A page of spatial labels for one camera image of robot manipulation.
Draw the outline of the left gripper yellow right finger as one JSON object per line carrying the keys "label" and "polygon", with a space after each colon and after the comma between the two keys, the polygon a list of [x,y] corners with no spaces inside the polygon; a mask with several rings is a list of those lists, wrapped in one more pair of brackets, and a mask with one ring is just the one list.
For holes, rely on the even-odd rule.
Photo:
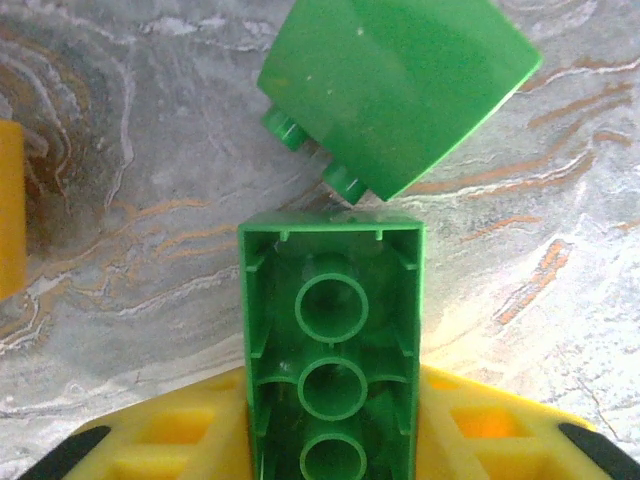
{"label": "left gripper yellow right finger", "polygon": [[422,366],[418,479],[636,479],[639,464],[575,415]]}

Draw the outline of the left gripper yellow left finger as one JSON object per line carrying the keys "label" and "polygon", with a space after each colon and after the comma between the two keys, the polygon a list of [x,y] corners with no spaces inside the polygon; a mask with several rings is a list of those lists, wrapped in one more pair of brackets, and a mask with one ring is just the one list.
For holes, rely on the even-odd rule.
{"label": "left gripper yellow left finger", "polygon": [[96,418],[25,479],[250,479],[242,368]]}

